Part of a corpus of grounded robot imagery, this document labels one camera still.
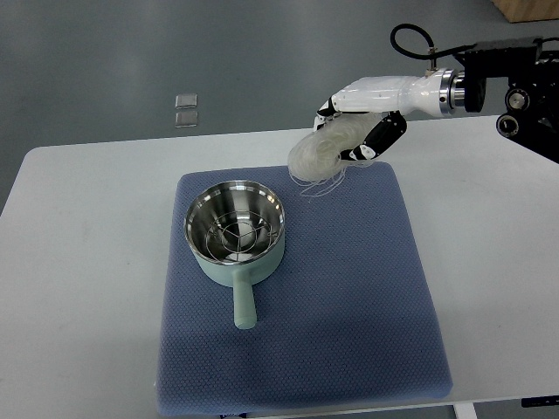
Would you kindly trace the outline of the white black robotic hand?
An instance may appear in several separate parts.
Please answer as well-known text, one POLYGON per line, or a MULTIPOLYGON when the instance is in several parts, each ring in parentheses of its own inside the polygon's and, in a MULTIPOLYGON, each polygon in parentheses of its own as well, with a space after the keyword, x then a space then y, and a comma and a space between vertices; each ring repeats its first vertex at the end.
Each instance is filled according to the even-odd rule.
POLYGON ((365 77, 342 88, 319 108, 314 130, 321 131, 344 115, 381 114, 361 141, 340 152, 343 161, 372 161, 404 135, 405 115, 420 111, 446 117, 465 105, 465 97, 465 75, 457 70, 435 70, 422 77, 365 77))

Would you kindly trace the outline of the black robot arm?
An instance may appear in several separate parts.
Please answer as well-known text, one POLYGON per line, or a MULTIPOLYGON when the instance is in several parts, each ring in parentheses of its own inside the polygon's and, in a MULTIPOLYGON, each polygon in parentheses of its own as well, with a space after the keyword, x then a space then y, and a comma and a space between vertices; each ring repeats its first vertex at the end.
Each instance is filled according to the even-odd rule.
POLYGON ((452 90, 454 102, 478 113, 485 102, 487 80, 504 78, 506 111, 495 122, 504 138, 558 162, 558 50, 546 43, 557 37, 478 42, 453 57, 463 71, 452 90))

